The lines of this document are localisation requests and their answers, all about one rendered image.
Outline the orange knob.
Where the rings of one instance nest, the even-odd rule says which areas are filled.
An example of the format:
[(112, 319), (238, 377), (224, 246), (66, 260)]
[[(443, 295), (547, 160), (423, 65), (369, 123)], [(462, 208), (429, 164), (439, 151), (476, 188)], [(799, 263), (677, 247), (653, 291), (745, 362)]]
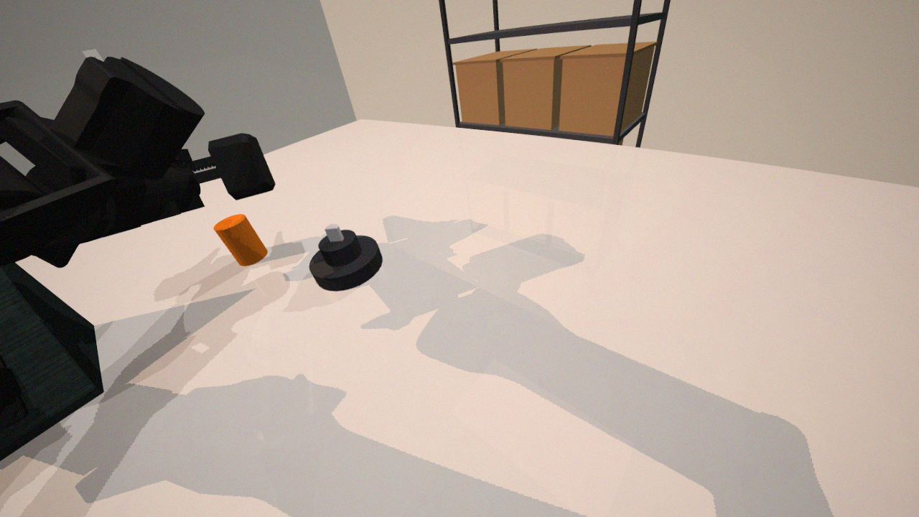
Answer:
[(242, 267), (262, 261), (267, 255), (265, 244), (244, 215), (232, 215), (220, 220), (214, 230)]

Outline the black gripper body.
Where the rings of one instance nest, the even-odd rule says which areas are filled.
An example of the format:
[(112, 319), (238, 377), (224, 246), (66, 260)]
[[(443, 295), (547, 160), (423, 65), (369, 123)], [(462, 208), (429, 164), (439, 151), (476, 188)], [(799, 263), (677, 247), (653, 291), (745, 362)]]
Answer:
[[(204, 207), (200, 183), (206, 181), (221, 179), (234, 200), (274, 189), (276, 183), (255, 136), (241, 132), (209, 141), (209, 153), (210, 157), (192, 162), (172, 163), (163, 179), (151, 180), (159, 204), (154, 217), (146, 223)], [(194, 173), (211, 166), (216, 168)]]

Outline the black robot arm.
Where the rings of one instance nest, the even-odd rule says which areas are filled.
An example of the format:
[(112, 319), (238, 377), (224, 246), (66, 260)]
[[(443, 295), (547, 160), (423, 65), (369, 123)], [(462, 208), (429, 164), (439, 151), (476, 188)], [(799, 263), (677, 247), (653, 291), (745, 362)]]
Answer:
[(186, 93), (123, 57), (85, 58), (55, 120), (21, 101), (0, 103), (0, 267), (28, 256), (63, 268), (80, 244), (145, 225), (157, 189), (205, 115)]

